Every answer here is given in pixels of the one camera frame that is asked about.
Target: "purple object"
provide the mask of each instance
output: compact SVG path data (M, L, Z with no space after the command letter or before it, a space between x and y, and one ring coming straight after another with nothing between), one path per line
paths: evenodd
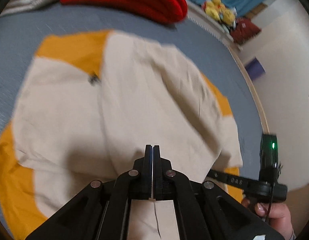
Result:
M265 70L263 69L257 58L254 58L252 61L250 61L250 63L248 63L245 68L252 81L265 73Z

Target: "finger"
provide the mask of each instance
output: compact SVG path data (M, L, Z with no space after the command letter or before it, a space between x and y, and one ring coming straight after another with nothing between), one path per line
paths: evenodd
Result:
M242 206L244 206L245 208L248 208L248 206L250 205L250 200L248 200L247 198L244 198L241 201Z
M267 215L269 204L258 203L255 206L257 215L264 217ZM290 216L289 209L284 203L273 203L271 206L269 218L284 218Z

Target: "plush toy pile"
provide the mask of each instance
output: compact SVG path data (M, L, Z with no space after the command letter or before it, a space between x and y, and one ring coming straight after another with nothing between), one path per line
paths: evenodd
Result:
M221 0L206 0L202 6L202 10L229 33L230 30L236 28L237 11L233 8L227 8Z

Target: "gray mattress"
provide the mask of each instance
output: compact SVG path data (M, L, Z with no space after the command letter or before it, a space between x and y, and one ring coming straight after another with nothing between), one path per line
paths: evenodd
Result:
M62 6L0 18L0 133L8 123L32 55L49 34L118 29L175 44L228 97L238 125L244 166L258 178L262 127L249 88L228 49L190 20L162 26L126 12L93 6ZM6 226L0 209L0 220Z

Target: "yellow fabric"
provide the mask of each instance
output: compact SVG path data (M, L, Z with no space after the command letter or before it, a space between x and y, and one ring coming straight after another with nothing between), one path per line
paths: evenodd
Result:
M205 82L207 83L208 87L210 88L211 91L213 91L218 103L219 103L219 107L220 110L222 112L223 116L226 115L232 115L232 111L229 105L229 102L227 100L227 98L220 93L220 91L218 90L218 88L216 88L211 82L210 80L203 74L201 74L203 79L205 80ZM231 168L227 168L225 169L225 173L228 174L232 174L232 175L236 175L239 176L239 168L238 167L231 167ZM242 199L243 199L243 192L241 189L236 188L236 187L232 187L227 185L228 188L228 193L229 195L231 195L235 200L237 200L238 202L241 203Z
M51 35L44 39L35 56L65 61L100 78L103 50L109 33L111 31Z
M88 74L101 76L103 51L111 31L49 36L38 48L35 56L65 61ZM215 94L224 116L232 115L225 96L202 74L208 87ZM225 172L239 175L239 169ZM242 191L228 186L229 194L241 201ZM5 220L15 240L24 240L46 221L38 210L34 198L33 170L18 164L13 145L11 124L0 138L0 204Z
M35 204L33 170L15 158L11 124L0 138L0 204L15 240L24 240L47 220Z

